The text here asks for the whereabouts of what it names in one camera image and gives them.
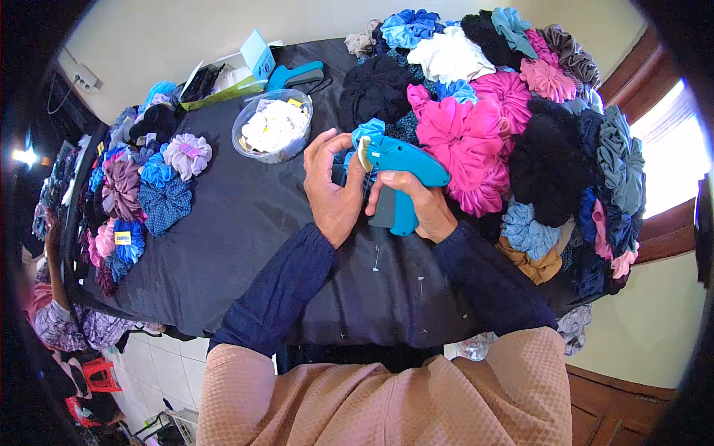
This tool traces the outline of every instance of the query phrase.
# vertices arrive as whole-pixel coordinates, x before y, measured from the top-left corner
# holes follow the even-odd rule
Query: clear plastic bowl
[[[305,128],[303,128],[300,133],[301,136],[290,141],[290,143],[288,143],[285,147],[269,153],[247,151],[238,142],[238,140],[243,137],[241,129],[248,122],[248,120],[256,114],[258,101],[261,99],[280,99],[285,102],[289,99],[295,99],[296,101],[305,104],[308,111],[308,122],[305,124]],[[302,91],[293,90],[292,88],[284,88],[282,90],[269,91],[268,93],[256,96],[246,104],[246,107],[240,112],[238,118],[236,118],[236,122],[233,124],[233,131],[231,132],[233,147],[235,147],[241,155],[256,159],[262,163],[275,164],[287,161],[300,153],[300,151],[302,151],[307,145],[308,138],[310,137],[310,122],[312,121],[312,113],[312,101],[310,101],[310,98],[307,97],[307,95]]]

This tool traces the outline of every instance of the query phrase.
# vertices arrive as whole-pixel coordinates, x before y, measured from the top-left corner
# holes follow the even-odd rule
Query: navy blue sleeve
[[[528,328],[558,329],[538,287],[467,223],[434,248],[441,269],[463,290],[489,330],[503,336]]]
[[[273,356],[335,262],[335,248],[315,223],[305,225],[283,243],[245,294],[233,301],[208,351],[218,344],[233,344]]]

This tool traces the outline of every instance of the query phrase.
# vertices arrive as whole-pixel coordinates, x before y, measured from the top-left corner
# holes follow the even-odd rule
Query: beige wall
[[[80,94],[111,123],[124,107],[142,103],[156,82],[185,81],[199,61],[236,51],[253,28],[267,41],[294,44],[362,32],[369,19],[404,8],[436,11],[446,21],[509,5],[534,26],[561,23],[604,76],[643,32],[643,20],[626,0],[98,0],[66,47],[102,82]]]
[[[694,252],[636,266],[625,289],[593,303],[585,348],[566,362],[621,380],[677,387],[697,340],[704,297]]]

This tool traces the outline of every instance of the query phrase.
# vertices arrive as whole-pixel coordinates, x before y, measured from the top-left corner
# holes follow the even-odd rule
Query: person
[[[58,226],[51,225],[45,235],[46,262],[37,272],[34,289],[30,286],[29,292],[23,293],[21,303],[28,322],[47,348],[64,352],[105,350],[135,325],[154,332],[164,331],[159,323],[115,318],[76,303],[70,307],[60,274]]]
[[[381,171],[382,187],[407,193],[416,233],[499,339],[484,361],[442,355],[399,374],[381,364],[300,365],[275,376],[271,356],[336,264],[363,203],[365,171],[354,156],[344,188],[333,155],[351,146],[335,129],[304,153],[314,223],[289,238],[226,311],[211,339],[198,417],[200,445],[572,443],[564,342],[538,289],[449,210],[440,188],[408,172]]]

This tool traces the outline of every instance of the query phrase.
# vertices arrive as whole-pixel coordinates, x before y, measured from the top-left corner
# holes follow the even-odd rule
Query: black tablecloth
[[[325,63],[333,82],[312,95],[310,140],[337,126],[343,79],[356,65],[343,40],[291,45],[274,54],[278,65],[289,68]],[[102,296],[90,274],[82,303],[125,318],[175,325],[189,335],[212,333],[280,244],[312,220],[302,187],[302,154],[263,164],[233,148],[231,129],[242,107],[237,98],[186,114],[177,133],[204,136],[213,147],[213,160],[191,184],[191,214],[162,237],[146,236],[144,255],[113,298]],[[362,215],[338,250],[338,267],[286,342],[426,348],[485,331],[451,289],[430,244],[415,233],[398,237],[373,228]],[[378,272],[372,271],[377,246]]]

